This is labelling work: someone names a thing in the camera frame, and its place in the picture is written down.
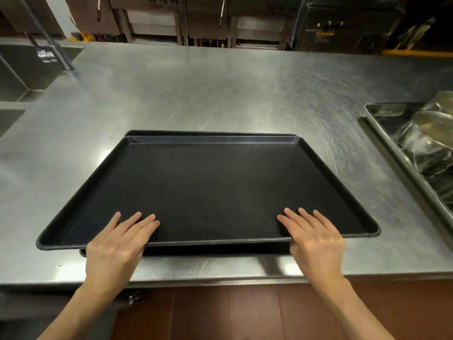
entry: metal tray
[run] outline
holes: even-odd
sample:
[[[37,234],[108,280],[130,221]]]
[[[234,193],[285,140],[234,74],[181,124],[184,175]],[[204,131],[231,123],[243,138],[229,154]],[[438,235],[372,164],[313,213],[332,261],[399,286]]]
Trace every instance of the metal tray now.
[[[377,223],[296,135],[130,131],[37,239],[85,248],[116,211],[155,213],[147,246],[289,242],[276,215],[317,209],[346,237]]]
[[[439,198],[429,183],[431,179],[439,177],[439,175],[430,177],[420,173],[403,149],[392,138],[399,128],[411,120],[412,115],[424,105],[425,103],[421,102],[367,104],[365,105],[366,120],[411,180],[427,198],[431,206],[439,213],[450,230],[453,231],[453,212]]]

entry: stainless steel counter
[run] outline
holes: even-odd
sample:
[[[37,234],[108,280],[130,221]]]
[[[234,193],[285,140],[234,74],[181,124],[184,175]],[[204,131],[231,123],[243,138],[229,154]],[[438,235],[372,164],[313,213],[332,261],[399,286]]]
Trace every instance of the stainless steel counter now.
[[[78,251],[40,251],[35,241],[131,129],[298,134],[382,229],[376,238],[346,240],[345,274],[453,273],[445,234],[357,122],[365,103],[452,90],[451,60],[85,46],[74,61],[78,78],[59,77],[0,139],[1,285],[83,281]],[[303,280],[291,256],[145,257],[132,284],[276,279]]]

